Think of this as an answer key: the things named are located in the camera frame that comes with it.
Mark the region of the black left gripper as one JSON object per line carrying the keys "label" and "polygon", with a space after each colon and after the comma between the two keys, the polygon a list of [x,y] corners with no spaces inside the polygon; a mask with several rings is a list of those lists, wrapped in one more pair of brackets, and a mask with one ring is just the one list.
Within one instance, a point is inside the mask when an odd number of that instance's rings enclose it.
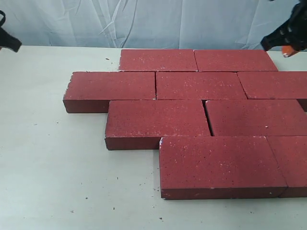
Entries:
{"label": "black left gripper", "polygon": [[0,48],[6,48],[17,53],[22,46],[22,42],[19,39],[10,35],[2,28],[6,21],[6,15],[3,11],[0,11],[0,14],[2,16],[2,18],[0,19]]}

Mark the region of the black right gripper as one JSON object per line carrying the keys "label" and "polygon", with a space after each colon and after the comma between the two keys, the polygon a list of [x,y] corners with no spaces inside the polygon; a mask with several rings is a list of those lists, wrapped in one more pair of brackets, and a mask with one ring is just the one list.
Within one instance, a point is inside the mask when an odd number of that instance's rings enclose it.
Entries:
{"label": "black right gripper", "polygon": [[281,52],[284,58],[305,50],[307,48],[307,3],[296,4],[289,19],[272,33],[264,36],[260,44],[265,51],[282,46]]}

